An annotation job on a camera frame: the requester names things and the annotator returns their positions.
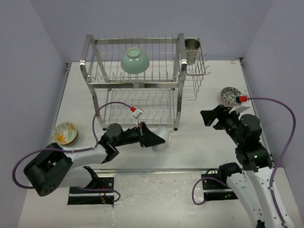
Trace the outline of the light blue white bowl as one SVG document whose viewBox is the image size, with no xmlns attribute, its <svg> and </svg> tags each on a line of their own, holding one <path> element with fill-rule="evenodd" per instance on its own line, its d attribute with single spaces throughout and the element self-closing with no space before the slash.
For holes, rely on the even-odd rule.
<svg viewBox="0 0 304 228">
<path fill-rule="evenodd" d="M 158 145 L 155 145 L 152 147 L 152 151 L 154 152 L 160 152 L 164 151 L 170 146 L 172 136 L 169 132 L 169 130 L 163 126 L 160 125 L 157 127 L 157 130 L 154 132 L 158 137 L 162 138 L 164 140 L 164 143 L 160 143 Z"/>
</svg>

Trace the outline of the yellow flower bowl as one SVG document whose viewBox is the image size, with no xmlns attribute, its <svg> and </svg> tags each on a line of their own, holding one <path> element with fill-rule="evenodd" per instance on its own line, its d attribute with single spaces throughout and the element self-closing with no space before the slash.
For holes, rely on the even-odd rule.
<svg viewBox="0 0 304 228">
<path fill-rule="evenodd" d="M 75 138 L 76 132 L 78 129 L 75 124 L 62 122 L 53 129 L 52 140 L 59 145 L 66 144 Z"/>
</svg>

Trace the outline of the brown patterned bowl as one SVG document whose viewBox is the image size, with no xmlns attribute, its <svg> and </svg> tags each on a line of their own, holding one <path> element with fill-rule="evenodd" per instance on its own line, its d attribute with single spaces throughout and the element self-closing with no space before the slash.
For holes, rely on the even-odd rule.
<svg viewBox="0 0 304 228">
<path fill-rule="evenodd" d="M 69 147 L 69 146 L 71 146 L 71 145 L 74 145 L 74 144 L 77 142 L 77 139 L 78 139 L 78 132 L 76 132 L 76 136 L 75 136 L 75 138 L 74 138 L 71 142 L 68 142 L 68 143 L 66 143 L 66 144 L 62 144 L 62 146 L 67 146 L 67 147 Z"/>
</svg>

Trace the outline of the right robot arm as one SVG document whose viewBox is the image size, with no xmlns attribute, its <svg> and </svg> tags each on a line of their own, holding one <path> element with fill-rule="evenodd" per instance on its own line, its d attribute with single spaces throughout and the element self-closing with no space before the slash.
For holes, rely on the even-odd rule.
<svg viewBox="0 0 304 228">
<path fill-rule="evenodd" d="M 205 126 L 224 130 L 236 144 L 238 162 L 220 165 L 215 180 L 230 188 L 248 214 L 253 228 L 296 228 L 285 209 L 274 181 L 277 165 L 260 142 L 260 119 L 240 115 L 239 107 L 218 105 L 200 112 Z"/>
</svg>

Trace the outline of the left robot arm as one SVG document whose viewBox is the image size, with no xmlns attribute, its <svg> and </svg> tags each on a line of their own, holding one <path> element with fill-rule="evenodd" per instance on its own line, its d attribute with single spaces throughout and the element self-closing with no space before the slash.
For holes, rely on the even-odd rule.
<svg viewBox="0 0 304 228">
<path fill-rule="evenodd" d="M 98 189 L 97 174 L 90 164 L 104 164 L 112 161 L 119 153 L 118 147 L 139 143 L 160 152 L 169 147 L 171 134 L 164 126 L 151 131 L 144 122 L 123 130 L 114 123 L 108 126 L 97 146 L 85 148 L 64 148 L 52 143 L 23 169 L 23 173 L 39 196 L 47 196 L 60 187 L 79 187 L 92 193 Z"/>
</svg>

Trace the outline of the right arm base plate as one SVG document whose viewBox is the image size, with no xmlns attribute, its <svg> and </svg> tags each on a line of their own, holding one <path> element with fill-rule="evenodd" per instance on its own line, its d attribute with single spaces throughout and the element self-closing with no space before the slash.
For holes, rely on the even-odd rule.
<svg viewBox="0 0 304 228">
<path fill-rule="evenodd" d="M 201 175 L 201 178 L 211 177 L 217 180 L 222 181 L 218 175 L 219 170 L 210 168 L 207 170 L 206 173 Z M 203 195 L 205 201 L 228 201 L 228 200 L 237 200 L 237 196 L 235 195 L 234 191 L 227 188 L 227 186 L 220 184 L 217 181 L 212 179 L 204 179 L 202 181 L 203 186 Z"/>
</svg>

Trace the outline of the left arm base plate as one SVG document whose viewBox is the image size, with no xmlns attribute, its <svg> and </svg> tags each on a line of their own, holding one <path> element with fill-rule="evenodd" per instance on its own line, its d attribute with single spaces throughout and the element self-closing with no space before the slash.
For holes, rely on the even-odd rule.
<svg viewBox="0 0 304 228">
<path fill-rule="evenodd" d="M 76 187 L 70 187 L 68 195 L 68 205 L 114 205 L 114 177 L 110 175 L 99 176 L 92 174 L 92 180 L 85 187 L 90 190 L 81 190 Z"/>
</svg>

